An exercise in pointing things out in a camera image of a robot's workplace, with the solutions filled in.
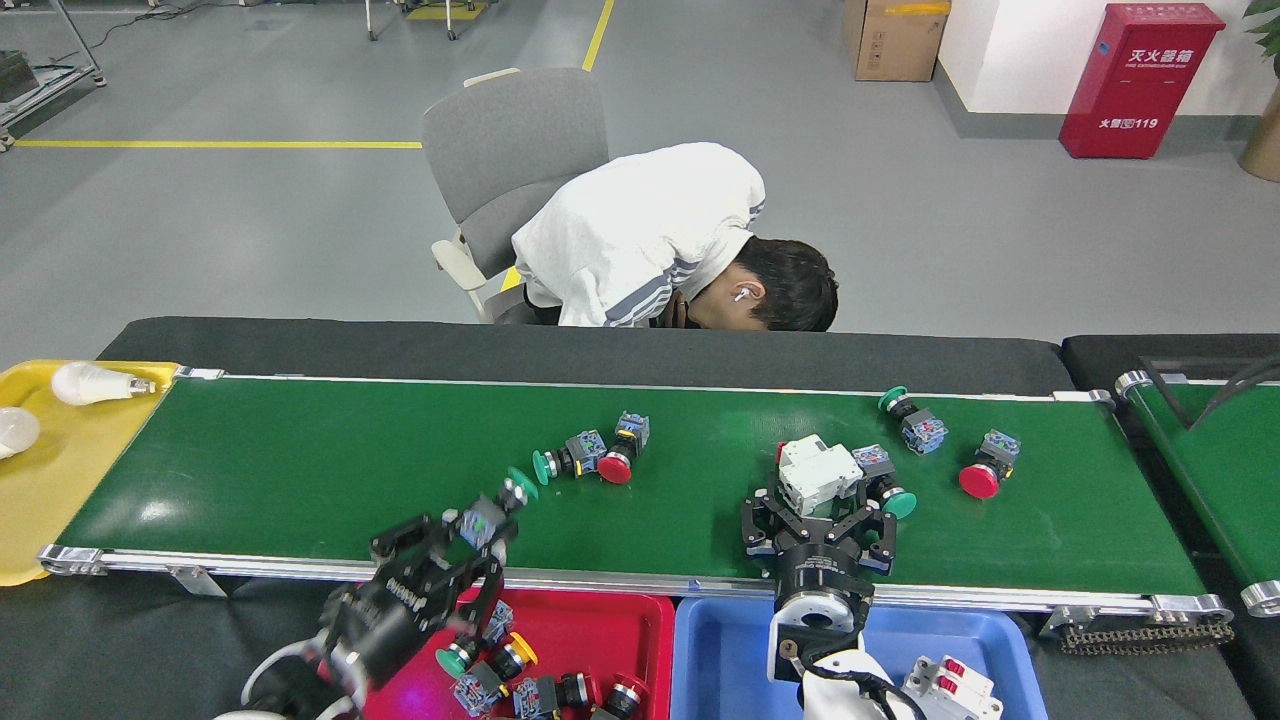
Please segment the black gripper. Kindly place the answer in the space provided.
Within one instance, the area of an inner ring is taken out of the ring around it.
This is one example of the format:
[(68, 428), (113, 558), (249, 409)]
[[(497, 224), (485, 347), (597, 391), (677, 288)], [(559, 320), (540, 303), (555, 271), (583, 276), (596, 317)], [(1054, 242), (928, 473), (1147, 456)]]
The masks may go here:
[[(338, 585), (323, 605), (323, 676), (338, 685), (385, 685), (451, 616), (454, 630), (479, 641), (506, 587), (518, 525), (503, 525), (483, 543), (472, 534), (460, 515), (415, 515), (375, 534), (374, 580)], [(454, 582), (424, 583), (445, 577)], [(476, 582), (476, 597), (454, 611)]]
[(831, 544), (813, 541), (806, 519), (768, 489), (755, 489), (742, 501), (745, 555), (778, 553), (778, 606), (804, 592), (832, 594), (845, 603), (872, 597), (873, 583), (859, 575), (859, 568), (892, 571), (897, 527), (893, 512), (859, 509), (831, 527)]

